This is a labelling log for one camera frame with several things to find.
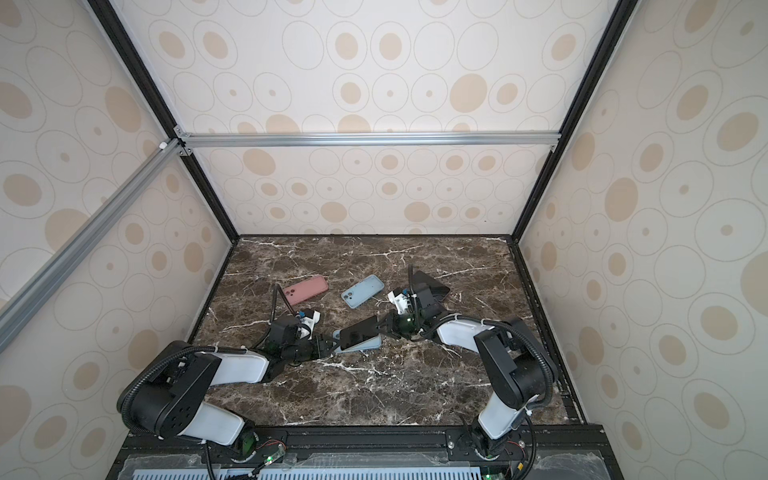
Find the black phone silver edge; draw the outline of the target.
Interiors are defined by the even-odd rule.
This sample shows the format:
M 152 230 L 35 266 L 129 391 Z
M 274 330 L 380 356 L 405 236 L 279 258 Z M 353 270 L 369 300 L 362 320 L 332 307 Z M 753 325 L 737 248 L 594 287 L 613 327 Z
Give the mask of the black phone silver edge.
M 346 349 L 380 335 L 376 328 L 377 321 L 378 318 L 376 316 L 371 316 L 341 329 L 338 332 L 340 346 Z

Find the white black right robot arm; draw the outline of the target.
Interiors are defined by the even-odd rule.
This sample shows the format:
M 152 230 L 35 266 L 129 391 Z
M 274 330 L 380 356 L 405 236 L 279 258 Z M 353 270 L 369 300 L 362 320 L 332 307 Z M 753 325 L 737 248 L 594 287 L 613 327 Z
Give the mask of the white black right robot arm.
M 473 421 L 478 439 L 498 441 L 533 411 L 550 405 L 559 371 L 522 319 L 479 319 L 450 312 L 429 287 L 390 292 L 387 300 L 394 306 L 383 321 L 387 335 L 428 340 L 479 355 L 492 394 Z

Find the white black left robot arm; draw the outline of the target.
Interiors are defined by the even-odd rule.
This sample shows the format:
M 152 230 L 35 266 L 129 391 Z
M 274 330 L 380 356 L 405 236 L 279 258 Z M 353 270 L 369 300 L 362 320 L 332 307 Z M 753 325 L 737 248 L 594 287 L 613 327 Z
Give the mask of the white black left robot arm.
M 271 325 L 251 348 L 173 341 L 125 387 L 116 409 L 134 433 L 214 443 L 244 457 L 256 449 L 253 422 L 208 403 L 208 391 L 268 383 L 287 366 L 327 358 L 339 348 L 338 338 L 316 335 L 295 318 Z

